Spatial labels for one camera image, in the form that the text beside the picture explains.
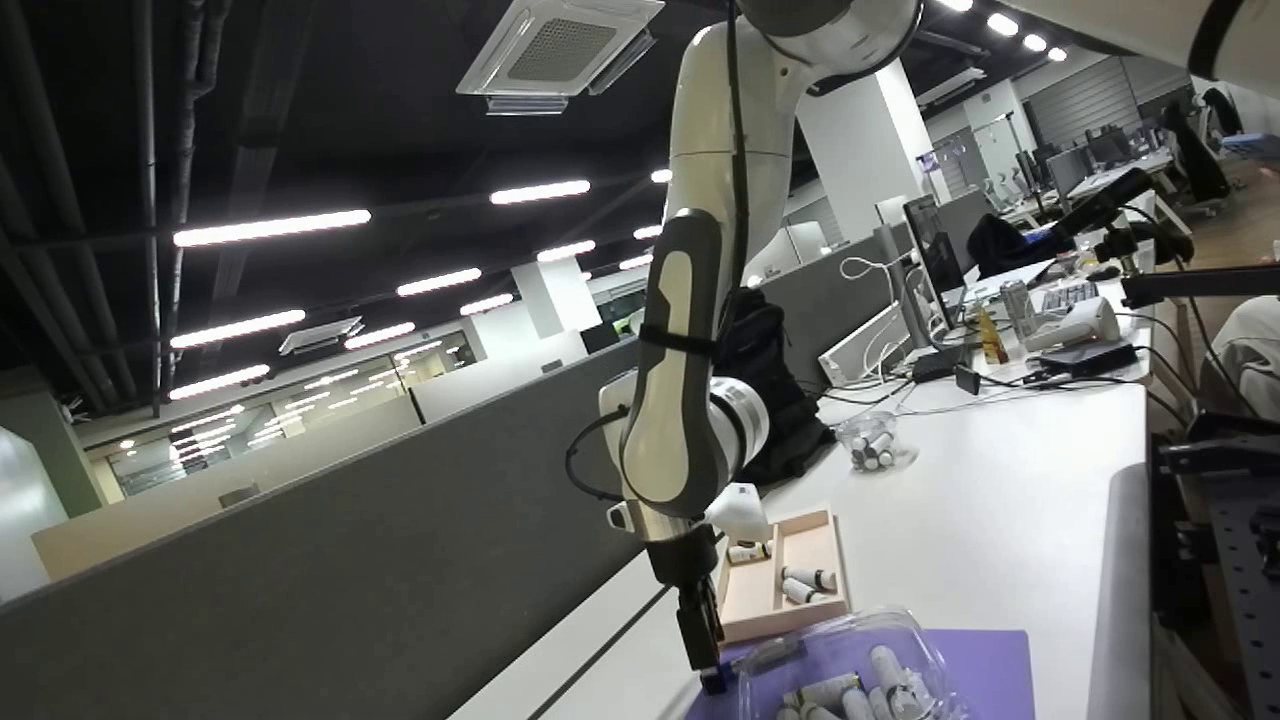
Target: black cable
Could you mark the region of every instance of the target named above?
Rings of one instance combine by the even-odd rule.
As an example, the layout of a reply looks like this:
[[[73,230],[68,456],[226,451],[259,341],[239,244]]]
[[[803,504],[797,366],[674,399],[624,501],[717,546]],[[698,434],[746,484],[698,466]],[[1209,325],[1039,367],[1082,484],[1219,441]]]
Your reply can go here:
[[[1230,395],[1241,399],[1241,407],[1243,407],[1248,416],[1255,416],[1255,407],[1248,404],[1248,395],[1243,395],[1241,385],[1230,381],[1228,366],[1217,358],[1194,298],[1186,298],[1186,303],[1193,303],[1193,319],[1194,319],[1194,328],[1200,328],[1200,344],[1204,344],[1209,366],[1213,366],[1217,375],[1230,388]]]
[[[1133,349],[1143,349],[1143,353],[1151,353],[1165,367],[1167,367],[1167,375],[1186,392],[1186,395],[1194,395],[1200,399],[1200,392],[1177,374],[1177,366],[1167,366],[1167,358],[1165,353],[1154,353],[1151,344],[1133,344]]]
[[[1177,429],[1186,429],[1186,422],[1165,395],[1146,392],[1146,399],[1158,404],[1177,422]]]
[[[722,59],[726,59],[726,105],[732,105],[732,276],[738,281],[746,267],[746,230],[752,230],[752,202],[746,202],[746,131],[743,131],[743,91],[734,71],[734,0],[722,0]]]
[[[578,434],[566,441],[566,451],[562,451],[562,476],[566,476],[566,484],[570,484],[574,491],[600,501],[600,504],[617,504],[617,501],[624,501],[624,498],[602,491],[602,487],[592,487],[588,479],[578,479],[574,468],[570,468],[570,462],[574,462],[574,447],[578,447],[592,434],[600,434],[602,424],[617,424],[617,422],[624,422],[624,416],[629,416],[629,407],[617,407],[617,413],[607,413],[607,416],[597,416],[588,429],[578,429]]]

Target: white desk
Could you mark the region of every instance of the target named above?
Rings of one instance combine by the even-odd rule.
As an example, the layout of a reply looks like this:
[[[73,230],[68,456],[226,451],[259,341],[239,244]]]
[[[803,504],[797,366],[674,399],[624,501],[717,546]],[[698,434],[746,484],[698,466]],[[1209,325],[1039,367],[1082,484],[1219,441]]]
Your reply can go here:
[[[902,399],[898,441],[920,447],[910,468],[852,476],[834,447],[773,491],[768,512],[839,512],[854,614],[908,608],[924,627],[1025,627],[1039,720],[1146,717],[1143,566],[1128,567],[1143,558],[1143,521],[1118,526],[1111,501],[1139,484],[1143,388],[971,404],[939,381]],[[1108,571],[1136,587],[1115,597]],[[652,594],[638,558],[455,717],[527,717]],[[678,717],[696,682],[670,614],[665,597],[549,717]]]
[[[1118,163],[1118,169],[1082,175],[1067,197],[1070,197],[1070,202],[1082,202],[1082,197],[1115,185],[1115,179],[1118,179],[1124,172],[1133,172],[1133,169],[1139,169],[1139,172],[1146,172],[1146,175],[1158,179],[1158,175],[1167,172],[1167,163],[1171,163],[1171,154],[1167,154],[1167,147],[1165,147],[1165,154],[1146,154],[1146,158],[1139,158],[1139,161],[1133,161],[1133,163]]]

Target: gray partition wall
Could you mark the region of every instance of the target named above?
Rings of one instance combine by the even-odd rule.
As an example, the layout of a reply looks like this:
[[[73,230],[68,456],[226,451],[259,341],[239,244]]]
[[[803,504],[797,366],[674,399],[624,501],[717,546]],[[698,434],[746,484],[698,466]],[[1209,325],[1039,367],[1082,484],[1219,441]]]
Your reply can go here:
[[[878,276],[843,284],[839,257],[768,284],[808,381],[821,349],[885,307]],[[634,558],[561,471],[597,388],[632,366],[620,344],[5,603],[0,717],[449,717]],[[578,471],[611,484],[600,441]]]

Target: ceiling light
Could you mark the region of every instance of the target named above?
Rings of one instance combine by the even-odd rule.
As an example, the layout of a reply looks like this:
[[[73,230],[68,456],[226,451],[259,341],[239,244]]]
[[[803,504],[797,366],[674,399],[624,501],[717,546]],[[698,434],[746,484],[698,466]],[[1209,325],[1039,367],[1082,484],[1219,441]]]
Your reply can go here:
[[[643,226],[643,230],[634,230],[632,237],[634,241],[654,241],[665,233],[665,226]]]
[[[534,251],[539,263],[555,263],[555,259],[566,259],[566,257],[588,257],[597,249],[597,241],[574,241],[574,244],[561,244],[561,249],[544,249]]]
[[[251,226],[178,230],[178,233],[170,233],[170,244],[175,249],[251,244],[251,241],[271,241],[271,237],[303,237],[303,233],[330,233],[330,230],[357,230],[357,226],[366,226],[366,210],[314,213],[314,218],[274,218],[274,221],[251,221]]]
[[[226,422],[226,416],[239,416],[239,413],[244,413],[244,404],[232,404],[232,407],[223,407],[223,413],[197,416],[197,422],[189,422],[189,424],[170,424],[168,434],[201,429],[201,424]]]
[[[1027,50],[1027,52],[1042,52],[1046,39],[1042,39],[1039,32],[1027,32],[1027,38],[1025,38],[1025,50]]]
[[[617,267],[629,272],[629,267],[648,267],[652,257],[632,257],[632,259],[620,259]]]
[[[232,337],[251,337],[251,334],[269,334],[269,328],[287,328],[287,325],[299,325],[299,319],[307,319],[307,314],[287,307],[287,314],[271,314],[271,317],[251,317],[251,319],[236,319],[236,325],[217,325],[217,328],[202,328],[202,334],[178,334],[178,337],[168,341],[168,349],[219,344],[219,341],[232,341]]]
[[[366,349],[366,344],[382,344],[382,341],[406,337],[406,334],[414,334],[414,325],[387,325],[387,328],[376,328],[376,334],[348,337],[344,349]]]
[[[460,267],[460,272],[445,272],[445,276],[406,281],[396,287],[396,298],[423,298],[423,292],[460,287],[460,284],[475,284],[475,281],[481,281],[481,267]]]
[[[1016,25],[1012,16],[1002,16],[1002,13],[991,13],[991,16],[988,16],[988,30],[991,30],[997,38],[1016,38],[1016,32],[1018,32],[1018,25]]]
[[[475,300],[475,303],[464,303],[460,317],[481,317],[481,314],[504,307],[504,303],[512,303],[512,300],[517,300],[512,292],[484,298],[484,300]]]
[[[562,197],[588,197],[592,179],[555,179],[555,185],[525,185],[525,190],[500,190],[488,197],[488,205],[544,205]]]
[[[319,375],[319,381],[312,381],[312,385],[303,385],[303,388],[328,388],[328,385],[339,385],[339,381],[351,381],[351,375],[359,375],[359,367]]]
[[[217,392],[217,388],[259,381],[259,375],[271,375],[271,366],[248,366],[248,367],[236,367],[236,374],[223,374],[223,375],[178,385],[178,388],[168,392],[168,399],[202,395],[202,392]]]

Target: purple mat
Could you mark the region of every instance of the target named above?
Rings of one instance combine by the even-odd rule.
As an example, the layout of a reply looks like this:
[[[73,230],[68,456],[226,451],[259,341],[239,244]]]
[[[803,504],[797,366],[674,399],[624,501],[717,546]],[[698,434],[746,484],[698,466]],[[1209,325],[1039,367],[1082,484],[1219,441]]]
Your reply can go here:
[[[1033,700],[1033,652],[1027,632],[924,632],[929,645],[947,664],[947,684],[956,693],[956,705],[968,720],[1037,720]],[[752,682],[738,682],[738,693],[726,695],[698,695],[686,707],[686,720],[752,720],[752,717],[776,717],[779,693],[790,693],[798,684],[861,671],[875,676],[867,664],[867,652],[875,645],[897,649],[897,657],[908,670],[924,670],[924,652],[910,649],[910,636],[902,632],[832,632],[812,636],[808,652],[782,670],[759,671]]]

